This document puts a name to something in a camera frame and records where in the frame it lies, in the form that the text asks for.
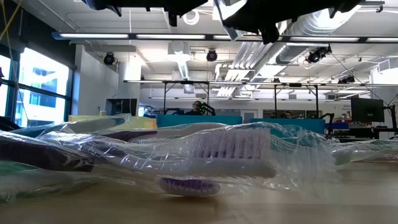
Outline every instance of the table surface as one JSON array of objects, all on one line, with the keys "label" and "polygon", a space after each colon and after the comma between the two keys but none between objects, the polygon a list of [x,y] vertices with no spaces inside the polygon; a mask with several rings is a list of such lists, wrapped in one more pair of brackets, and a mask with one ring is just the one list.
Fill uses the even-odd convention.
[{"label": "table surface", "polygon": [[186,198],[96,184],[3,205],[0,223],[396,223],[397,171],[395,164],[349,164],[322,198],[264,189]]}]

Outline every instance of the wall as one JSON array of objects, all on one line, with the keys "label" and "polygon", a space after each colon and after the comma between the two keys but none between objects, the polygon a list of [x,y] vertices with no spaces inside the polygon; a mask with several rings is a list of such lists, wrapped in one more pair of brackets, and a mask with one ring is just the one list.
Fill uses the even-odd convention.
[{"label": "wall", "polygon": [[127,63],[119,63],[118,67],[119,78],[118,78],[118,93],[115,98],[119,99],[139,99],[140,95],[140,83],[124,83],[123,80],[125,76],[128,75],[129,72]]},{"label": "wall", "polygon": [[99,115],[106,99],[118,95],[119,75],[86,52],[76,47],[75,82],[73,86],[73,115]]},{"label": "wall", "polygon": [[[397,72],[398,68],[392,68],[382,72],[378,72],[377,68],[375,68],[371,70],[370,81],[373,84],[398,84]],[[398,88],[372,88],[372,92],[377,95],[371,94],[372,99],[379,99],[380,97],[385,103],[398,106],[398,97],[396,97],[398,95]],[[396,116],[398,118],[398,108],[396,108]],[[384,110],[384,121],[382,125],[392,128],[392,118],[389,110]],[[393,135],[394,133],[381,133],[380,138],[387,139]]]},{"label": "wall", "polygon": [[[161,89],[141,89],[140,104],[151,105],[154,108],[163,108],[163,100],[148,99],[150,93],[152,97],[163,97]],[[184,95],[182,89],[171,89],[167,92],[167,97],[195,97],[195,95]],[[174,100],[166,99],[166,108],[191,108],[192,100]],[[262,117],[263,110],[273,110],[275,108],[274,101],[236,101],[236,100],[211,100],[210,105],[215,109],[239,109],[239,110],[257,110],[259,117]],[[277,102],[278,110],[316,110],[315,101],[281,101]],[[323,113],[334,113],[335,117],[340,117],[347,110],[351,110],[350,102],[327,101],[319,102],[319,110]]]}]

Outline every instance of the security camera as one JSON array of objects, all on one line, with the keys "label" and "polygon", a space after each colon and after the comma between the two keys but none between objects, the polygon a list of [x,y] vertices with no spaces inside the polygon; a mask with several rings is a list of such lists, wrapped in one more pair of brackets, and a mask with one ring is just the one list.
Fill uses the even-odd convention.
[{"label": "security camera", "polygon": [[104,64],[105,65],[114,65],[116,63],[116,59],[114,57],[113,52],[107,52],[106,56],[104,58]]},{"label": "security camera", "polygon": [[210,49],[206,57],[208,62],[215,62],[217,60],[217,53],[215,49]]}]

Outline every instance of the blue partition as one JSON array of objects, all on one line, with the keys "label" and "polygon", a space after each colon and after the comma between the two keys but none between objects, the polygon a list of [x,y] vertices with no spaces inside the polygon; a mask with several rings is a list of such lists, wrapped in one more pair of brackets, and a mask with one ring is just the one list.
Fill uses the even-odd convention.
[{"label": "blue partition", "polygon": [[250,122],[267,122],[277,123],[280,125],[296,125],[303,129],[318,133],[325,134],[325,120],[324,119],[282,119],[282,118],[254,118]]},{"label": "blue partition", "polygon": [[156,125],[158,128],[170,127],[180,124],[193,123],[221,123],[235,125],[242,123],[241,116],[190,116],[190,115],[157,115]]}]

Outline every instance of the ceiling light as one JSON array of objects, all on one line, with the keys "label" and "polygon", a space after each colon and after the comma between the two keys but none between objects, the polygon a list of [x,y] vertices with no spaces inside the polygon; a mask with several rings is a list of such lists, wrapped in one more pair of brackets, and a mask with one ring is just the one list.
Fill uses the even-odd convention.
[{"label": "ceiling light", "polygon": [[128,39],[128,34],[60,34],[66,39]]},{"label": "ceiling light", "polygon": [[[156,99],[156,100],[163,100],[164,97],[148,97],[148,99]],[[166,97],[166,99],[171,100],[171,99],[175,99],[175,97]]]},{"label": "ceiling light", "polygon": [[204,40],[204,35],[190,35],[190,34],[137,34],[137,39],[183,39],[183,40]]},{"label": "ceiling light", "polygon": [[157,80],[125,80],[126,83],[163,83],[163,81]]},{"label": "ceiling light", "polygon": [[371,37],[366,40],[367,42],[398,42],[398,38],[393,37]]},{"label": "ceiling light", "polygon": [[329,44],[322,44],[322,43],[286,43],[288,46],[294,47],[328,47]]},{"label": "ceiling light", "polygon": [[246,83],[248,85],[275,85],[275,83]]},{"label": "ceiling light", "polygon": [[214,35],[213,38],[215,40],[231,40],[228,35]]},{"label": "ceiling light", "polygon": [[182,16],[182,19],[184,20],[184,22],[191,26],[197,24],[199,22],[199,18],[200,18],[199,12],[196,9],[192,10],[192,12],[195,13],[195,16],[192,19],[188,19],[188,17],[187,17],[188,13],[186,13],[185,15]]},{"label": "ceiling light", "polygon": [[357,42],[358,37],[291,37],[290,41]]},{"label": "ceiling light", "polygon": [[243,82],[209,82],[209,84],[242,85]]},{"label": "ceiling light", "polygon": [[260,40],[260,41],[262,41],[262,37],[260,35],[244,35],[244,36],[238,37],[238,40],[245,40],[245,41]]},{"label": "ceiling light", "polygon": [[179,97],[179,100],[204,100],[207,98],[200,98],[200,97]]}]

